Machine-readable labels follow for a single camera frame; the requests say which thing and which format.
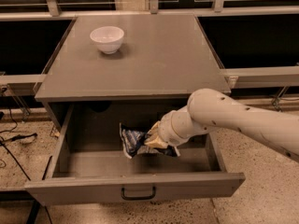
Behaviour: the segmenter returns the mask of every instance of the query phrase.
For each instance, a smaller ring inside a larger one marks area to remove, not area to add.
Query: terrazzo floor
[[[8,118],[0,121],[0,131],[14,127]],[[13,133],[0,133],[4,138],[38,134],[7,144],[32,180],[42,178],[55,148],[52,127],[47,117],[31,116],[25,123],[18,119]],[[240,133],[219,129],[216,135],[228,172],[246,177],[231,198],[49,206],[52,223],[299,223],[299,164]],[[0,160],[0,189],[22,187],[26,177],[2,147]],[[32,203],[0,202],[0,223],[26,223]],[[50,223],[43,207],[36,223]]]

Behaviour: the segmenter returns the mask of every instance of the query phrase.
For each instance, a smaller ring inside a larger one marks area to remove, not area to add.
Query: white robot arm
[[[298,116],[242,105],[211,89],[195,91],[186,106],[164,115],[155,139],[146,144],[179,146],[217,127],[238,131],[289,157],[299,155]]]

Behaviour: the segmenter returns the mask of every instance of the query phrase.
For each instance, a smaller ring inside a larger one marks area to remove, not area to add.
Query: gray cabinet
[[[106,24],[126,33],[111,56],[89,40]],[[25,188],[43,205],[233,195],[245,177],[226,171],[213,133],[178,158],[122,151],[120,123],[146,131],[204,87],[229,92],[194,16],[78,18],[36,95],[60,130],[57,148],[47,178]]]

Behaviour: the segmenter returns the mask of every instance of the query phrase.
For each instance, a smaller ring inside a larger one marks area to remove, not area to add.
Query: black cable
[[[16,140],[19,140],[19,139],[24,139],[24,138],[29,138],[29,137],[37,137],[37,133],[32,133],[32,134],[29,134],[29,135],[16,135],[16,136],[13,136],[11,138],[8,138],[6,140],[2,140],[2,144],[4,143],[8,143],[8,142],[13,142],[13,141],[16,141]]]
[[[12,132],[13,130],[15,130],[18,127],[18,122],[12,117],[11,108],[9,107],[8,110],[9,110],[10,118],[15,123],[15,126],[12,129],[10,129],[10,130],[0,131],[0,133],[5,133],[5,132],[9,132],[10,133],[10,132]]]
[[[49,210],[48,210],[47,206],[45,206],[45,211],[47,213],[50,224],[52,224],[53,222],[52,222],[52,219],[50,218],[50,213],[49,213]]]
[[[0,160],[0,168],[5,168],[7,166],[7,163],[3,160]]]
[[[27,177],[27,179],[28,179],[29,181],[31,181],[29,175],[26,174],[26,172],[23,170],[23,168],[21,167],[21,165],[20,165],[20,163],[18,162],[18,160],[16,159],[16,157],[12,154],[12,152],[10,152],[10,150],[7,148],[7,146],[6,146],[4,143],[2,143],[1,141],[0,141],[0,146],[2,146],[2,147],[3,147],[3,148],[10,154],[10,156],[12,157],[12,159],[14,159],[14,161],[15,161],[15,162],[18,164],[18,166],[21,168],[21,171],[24,173],[24,175]]]

